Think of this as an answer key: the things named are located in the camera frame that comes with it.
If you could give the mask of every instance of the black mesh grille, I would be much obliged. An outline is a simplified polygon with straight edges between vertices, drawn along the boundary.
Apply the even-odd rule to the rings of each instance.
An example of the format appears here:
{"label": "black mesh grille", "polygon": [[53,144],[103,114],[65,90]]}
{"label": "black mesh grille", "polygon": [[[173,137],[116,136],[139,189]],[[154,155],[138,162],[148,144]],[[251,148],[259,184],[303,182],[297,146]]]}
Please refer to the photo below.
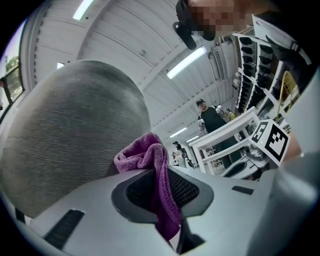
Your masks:
{"label": "black mesh grille", "polygon": [[155,187],[155,171],[142,176],[126,189],[126,196],[131,203],[149,210]]}
{"label": "black mesh grille", "polygon": [[[173,200],[180,209],[199,195],[199,188],[196,185],[171,170],[168,170],[168,175]],[[155,179],[155,171],[152,171],[130,184],[126,189],[129,201],[149,210],[155,189]]]}
{"label": "black mesh grille", "polygon": [[168,174],[173,200],[180,209],[199,195],[196,185],[171,170],[168,170]]}

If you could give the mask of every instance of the purple towel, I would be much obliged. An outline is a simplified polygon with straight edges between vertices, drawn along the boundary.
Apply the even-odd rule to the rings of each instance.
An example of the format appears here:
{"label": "purple towel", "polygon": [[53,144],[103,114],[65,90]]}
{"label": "purple towel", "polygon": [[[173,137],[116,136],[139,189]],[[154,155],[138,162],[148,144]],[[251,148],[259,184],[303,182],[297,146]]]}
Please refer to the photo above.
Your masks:
{"label": "purple towel", "polygon": [[120,173],[155,168],[156,180],[150,211],[158,217],[158,232],[169,241],[180,229],[180,210],[171,194],[168,152],[161,140],[151,132],[146,133],[120,151],[114,163]]}

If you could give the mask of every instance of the black cap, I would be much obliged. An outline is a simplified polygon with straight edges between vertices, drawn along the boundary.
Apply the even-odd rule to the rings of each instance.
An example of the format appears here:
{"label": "black cap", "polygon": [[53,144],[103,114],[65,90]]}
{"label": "black cap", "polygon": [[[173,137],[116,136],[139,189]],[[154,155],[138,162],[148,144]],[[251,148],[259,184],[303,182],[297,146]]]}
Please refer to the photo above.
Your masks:
{"label": "black cap", "polygon": [[205,101],[201,98],[201,99],[198,99],[197,101],[196,101],[196,105],[197,106],[199,106],[200,104],[202,104],[202,103],[205,103]]}

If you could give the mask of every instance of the gray fabric ball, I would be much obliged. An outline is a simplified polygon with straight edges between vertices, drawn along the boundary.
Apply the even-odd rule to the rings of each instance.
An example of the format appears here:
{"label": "gray fabric ball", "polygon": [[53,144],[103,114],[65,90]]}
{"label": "gray fabric ball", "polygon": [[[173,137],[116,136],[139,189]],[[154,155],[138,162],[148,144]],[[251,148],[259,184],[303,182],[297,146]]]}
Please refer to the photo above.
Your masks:
{"label": "gray fabric ball", "polygon": [[127,75],[94,60],[68,64],[19,108],[0,160],[1,187],[34,218],[75,188],[118,173],[115,155],[150,130],[143,94]]}

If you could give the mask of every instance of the ceiling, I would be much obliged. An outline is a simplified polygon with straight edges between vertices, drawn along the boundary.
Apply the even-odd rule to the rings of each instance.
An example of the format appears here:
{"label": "ceiling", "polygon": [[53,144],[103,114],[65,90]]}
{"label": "ceiling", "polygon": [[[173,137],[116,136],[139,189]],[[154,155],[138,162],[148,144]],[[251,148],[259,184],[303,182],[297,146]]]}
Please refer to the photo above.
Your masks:
{"label": "ceiling", "polygon": [[[170,80],[167,72],[191,53],[172,29],[177,1],[95,0],[82,20],[73,19],[82,0],[45,2],[30,32],[27,68],[34,73],[29,81],[36,85],[57,69],[57,63],[99,60],[119,68],[139,86],[152,131],[164,143],[198,135],[197,99],[234,108],[235,52],[232,43],[216,46],[197,39],[197,46],[205,45],[208,53],[220,52],[225,79],[220,79],[214,58],[205,54]],[[184,127],[186,131],[169,138]]]}

